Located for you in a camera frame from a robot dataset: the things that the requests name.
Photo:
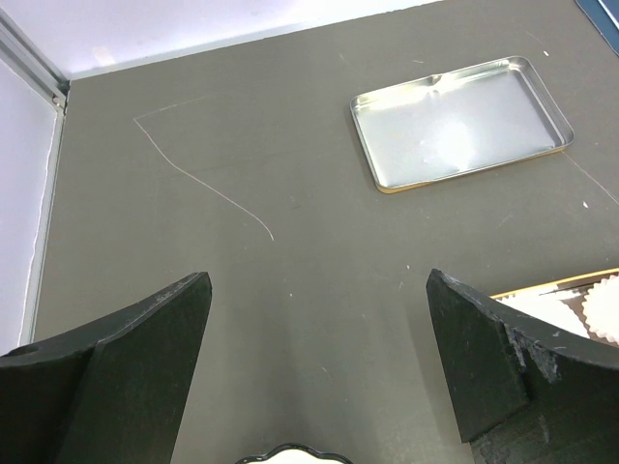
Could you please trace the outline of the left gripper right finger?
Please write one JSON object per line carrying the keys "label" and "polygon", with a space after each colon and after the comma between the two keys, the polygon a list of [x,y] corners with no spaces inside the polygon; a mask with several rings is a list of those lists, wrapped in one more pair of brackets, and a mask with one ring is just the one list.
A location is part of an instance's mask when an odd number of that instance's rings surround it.
{"label": "left gripper right finger", "polygon": [[426,289],[460,439],[475,462],[617,462],[617,348],[439,270]]}

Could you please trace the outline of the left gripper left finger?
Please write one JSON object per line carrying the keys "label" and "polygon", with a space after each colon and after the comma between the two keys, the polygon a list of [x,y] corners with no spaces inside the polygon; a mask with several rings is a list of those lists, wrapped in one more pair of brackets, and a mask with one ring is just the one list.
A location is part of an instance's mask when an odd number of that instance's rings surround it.
{"label": "left gripper left finger", "polygon": [[2,462],[170,462],[211,301],[193,273],[3,355]]}

